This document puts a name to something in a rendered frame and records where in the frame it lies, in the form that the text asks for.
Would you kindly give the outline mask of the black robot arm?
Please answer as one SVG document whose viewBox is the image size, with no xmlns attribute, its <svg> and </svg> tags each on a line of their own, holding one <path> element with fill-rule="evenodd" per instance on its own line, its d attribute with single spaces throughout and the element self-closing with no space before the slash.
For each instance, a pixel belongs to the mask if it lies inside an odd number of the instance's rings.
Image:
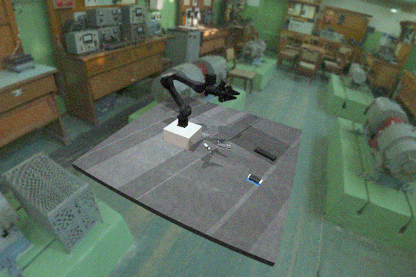
<svg viewBox="0 0 416 277">
<path fill-rule="evenodd" d="M 173 80 L 177 80 L 181 83 L 185 83 L 190 86 L 195 92 L 202 93 L 205 90 L 204 95 L 207 97 L 208 94 L 213 95 L 214 84 L 216 84 L 216 74 L 215 73 L 207 73 L 205 75 L 205 81 L 193 81 L 190 78 L 187 78 L 180 73 L 175 73 L 171 76 L 165 76 L 161 78 L 160 82 L 163 87 L 169 91 L 172 95 L 173 99 L 175 100 L 177 106 L 179 107 L 179 115 L 177 115 L 178 124 L 177 126 L 185 128 L 188 125 L 188 116 L 191 114 L 192 110 L 189 105 L 186 105 L 182 100 L 177 92 L 176 88 L 174 87 Z M 224 87 L 228 81 L 224 78 L 221 80 L 220 85 L 218 85 L 217 89 L 224 90 Z M 207 86 L 207 87 L 206 87 Z"/>
</svg>

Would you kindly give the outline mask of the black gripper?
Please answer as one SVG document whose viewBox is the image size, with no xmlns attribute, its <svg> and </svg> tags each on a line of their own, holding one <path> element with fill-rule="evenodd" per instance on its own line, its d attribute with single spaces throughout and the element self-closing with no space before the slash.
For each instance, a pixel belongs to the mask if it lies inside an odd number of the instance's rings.
<svg viewBox="0 0 416 277">
<path fill-rule="evenodd" d="M 220 90 L 217 89 L 217 87 L 215 86 L 214 88 L 214 92 L 213 95 L 215 97 L 219 97 L 219 101 L 223 102 L 224 101 L 231 101 L 231 100 L 235 100 L 237 97 L 235 97 L 234 95 L 240 95 L 239 92 L 235 91 L 231 85 L 228 85 L 226 88 L 224 87 L 224 90 Z"/>
</svg>

